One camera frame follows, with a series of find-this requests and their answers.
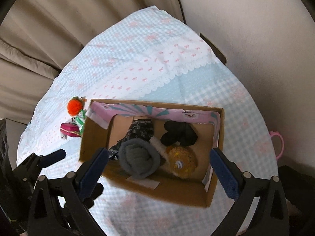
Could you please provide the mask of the grey fuzzy sock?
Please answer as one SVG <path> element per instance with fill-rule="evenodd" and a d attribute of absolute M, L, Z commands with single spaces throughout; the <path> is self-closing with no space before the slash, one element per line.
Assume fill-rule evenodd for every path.
<path fill-rule="evenodd" d="M 138 180 L 147 178 L 160 167 L 160 154 L 149 142 L 140 138 L 122 143 L 118 155 L 121 168 Z"/>

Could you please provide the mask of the black patterned cloth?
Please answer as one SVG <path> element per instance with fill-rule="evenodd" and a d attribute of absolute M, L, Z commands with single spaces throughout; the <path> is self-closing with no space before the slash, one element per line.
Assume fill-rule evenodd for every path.
<path fill-rule="evenodd" d="M 154 135 L 154 126 L 151 119 L 146 118 L 146 119 L 134 120 L 131 123 L 125 137 L 118 140 L 118 142 L 114 146 L 110 147 L 108 151 L 109 160 L 119 160 L 118 152 L 122 143 L 133 138 L 140 138 L 148 142 L 153 135 Z"/>

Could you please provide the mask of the brown plush toy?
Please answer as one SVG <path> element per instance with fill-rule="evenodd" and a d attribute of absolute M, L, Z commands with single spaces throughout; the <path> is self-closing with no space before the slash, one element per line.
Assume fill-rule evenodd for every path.
<path fill-rule="evenodd" d="M 197 158 L 193 151 L 183 146 L 164 146 L 155 136 L 149 140 L 150 144 L 166 160 L 169 171 L 182 179 L 190 178 L 196 170 Z"/>

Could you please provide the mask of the black soft item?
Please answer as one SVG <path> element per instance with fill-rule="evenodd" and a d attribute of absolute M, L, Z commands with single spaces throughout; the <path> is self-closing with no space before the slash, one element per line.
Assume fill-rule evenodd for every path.
<path fill-rule="evenodd" d="M 167 131 L 162 135 L 160 141 L 165 146 L 171 146 L 176 142 L 183 147 L 192 146 L 196 143 L 198 135 L 193 127 L 186 122 L 166 121 L 164 129 Z"/>

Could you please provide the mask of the magenta zip pouch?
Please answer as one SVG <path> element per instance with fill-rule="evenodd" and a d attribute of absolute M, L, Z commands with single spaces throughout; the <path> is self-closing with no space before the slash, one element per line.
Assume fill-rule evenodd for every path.
<path fill-rule="evenodd" d="M 80 131 L 76 124 L 62 123 L 60 126 L 62 136 L 80 137 Z"/>

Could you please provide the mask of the green wet wipes pack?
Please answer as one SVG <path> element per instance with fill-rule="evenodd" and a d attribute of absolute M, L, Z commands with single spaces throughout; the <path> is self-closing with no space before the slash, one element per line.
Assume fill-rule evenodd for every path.
<path fill-rule="evenodd" d="M 83 134 L 84 125 L 85 125 L 85 121 L 86 121 L 85 113 L 86 113 L 85 110 L 81 110 L 74 119 L 74 122 L 78 126 L 81 135 Z"/>

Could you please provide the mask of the orange pom-pom toy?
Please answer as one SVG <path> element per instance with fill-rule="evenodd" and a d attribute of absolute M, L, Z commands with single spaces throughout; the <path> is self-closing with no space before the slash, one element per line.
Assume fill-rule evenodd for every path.
<path fill-rule="evenodd" d="M 67 111 L 72 116 L 75 117 L 79 114 L 81 110 L 84 109 L 86 103 L 85 97 L 73 97 L 67 104 Z"/>

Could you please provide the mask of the pink teal cardboard box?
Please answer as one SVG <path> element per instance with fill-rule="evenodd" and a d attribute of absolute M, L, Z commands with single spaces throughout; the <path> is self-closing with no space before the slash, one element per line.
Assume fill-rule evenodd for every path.
<path fill-rule="evenodd" d="M 86 116 L 80 161 L 106 149 L 110 184 L 174 204 L 211 205 L 210 150 L 223 146 L 223 108 L 93 100 Z"/>

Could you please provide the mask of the beige curtain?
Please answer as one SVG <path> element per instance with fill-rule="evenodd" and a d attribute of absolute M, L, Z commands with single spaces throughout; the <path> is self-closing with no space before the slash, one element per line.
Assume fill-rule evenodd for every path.
<path fill-rule="evenodd" d="M 1 117 L 27 124 L 91 39 L 152 5 L 183 19 L 179 0 L 16 0 L 1 24 Z"/>

